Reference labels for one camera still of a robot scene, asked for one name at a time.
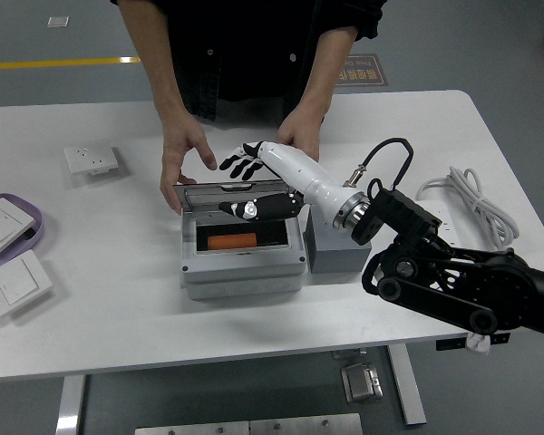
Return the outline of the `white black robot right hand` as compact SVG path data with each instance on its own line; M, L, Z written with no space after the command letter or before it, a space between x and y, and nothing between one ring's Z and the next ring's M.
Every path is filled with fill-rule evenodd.
M269 141L245 143L219 166L232 168L231 178L252 177L267 167L289 187L287 193L222 202L219 209L250 222L296 217L305 205L316 206L325 222L336 229L351 230L368 209L368 198L359 189L337 181L302 150Z

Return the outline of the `person's left hand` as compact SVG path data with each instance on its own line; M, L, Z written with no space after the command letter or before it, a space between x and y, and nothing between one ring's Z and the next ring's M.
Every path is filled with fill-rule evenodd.
M302 150L308 157L318 161L323 120L322 112L298 105L278 128L276 142Z

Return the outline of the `person's right hand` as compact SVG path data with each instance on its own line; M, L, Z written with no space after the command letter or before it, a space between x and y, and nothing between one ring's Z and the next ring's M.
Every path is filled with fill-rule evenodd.
M177 185L192 185L197 181L183 174L182 165L187 153L195 150L204 166L215 170L218 165L204 130L191 118L181 125L164 128L161 156L160 192L168 206L181 214L182 205L176 194Z

